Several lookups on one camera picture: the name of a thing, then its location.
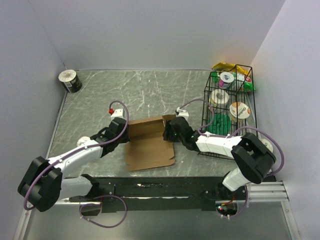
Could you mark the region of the brown cardboard box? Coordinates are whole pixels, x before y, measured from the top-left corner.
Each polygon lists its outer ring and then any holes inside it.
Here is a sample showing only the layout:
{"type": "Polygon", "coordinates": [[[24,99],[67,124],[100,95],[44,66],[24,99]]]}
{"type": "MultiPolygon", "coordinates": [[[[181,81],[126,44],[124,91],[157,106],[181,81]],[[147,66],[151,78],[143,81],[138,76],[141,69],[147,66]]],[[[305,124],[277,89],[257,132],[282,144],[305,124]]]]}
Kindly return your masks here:
{"type": "Polygon", "coordinates": [[[166,122],[175,117],[174,114],[167,114],[129,121],[129,142],[124,145],[124,161],[128,171],[167,167],[175,163],[173,143],[163,137],[166,122]]]}

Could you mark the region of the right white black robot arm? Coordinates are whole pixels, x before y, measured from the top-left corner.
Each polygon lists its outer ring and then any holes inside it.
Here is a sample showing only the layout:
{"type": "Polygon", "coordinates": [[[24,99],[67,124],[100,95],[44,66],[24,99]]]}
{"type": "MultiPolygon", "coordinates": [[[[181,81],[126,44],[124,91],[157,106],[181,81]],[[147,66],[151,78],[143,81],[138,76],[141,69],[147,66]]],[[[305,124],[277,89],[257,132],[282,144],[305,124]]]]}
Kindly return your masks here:
{"type": "Polygon", "coordinates": [[[253,133],[243,136],[218,136],[210,132],[193,130],[184,117],[176,117],[165,123],[163,139],[181,142],[190,151],[213,153],[235,160],[237,168],[225,175],[218,193],[230,199],[236,190],[247,184],[260,184],[276,163],[275,155],[253,133]]]}

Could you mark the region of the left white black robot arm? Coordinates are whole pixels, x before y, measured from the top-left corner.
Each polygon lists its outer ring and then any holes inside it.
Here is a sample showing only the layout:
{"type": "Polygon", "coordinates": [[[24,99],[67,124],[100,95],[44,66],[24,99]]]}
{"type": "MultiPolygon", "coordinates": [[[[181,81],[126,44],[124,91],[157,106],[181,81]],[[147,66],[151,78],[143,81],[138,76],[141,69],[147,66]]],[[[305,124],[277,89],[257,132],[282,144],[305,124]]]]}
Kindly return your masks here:
{"type": "Polygon", "coordinates": [[[119,144],[127,143],[127,127],[127,120],[115,117],[108,127],[91,136],[84,144],[49,159],[36,157],[17,188],[24,197],[24,203],[45,212],[61,199],[82,196],[87,201],[94,201],[99,195],[99,182],[88,174],[74,178],[68,178],[68,175],[113,152],[119,144]]]}

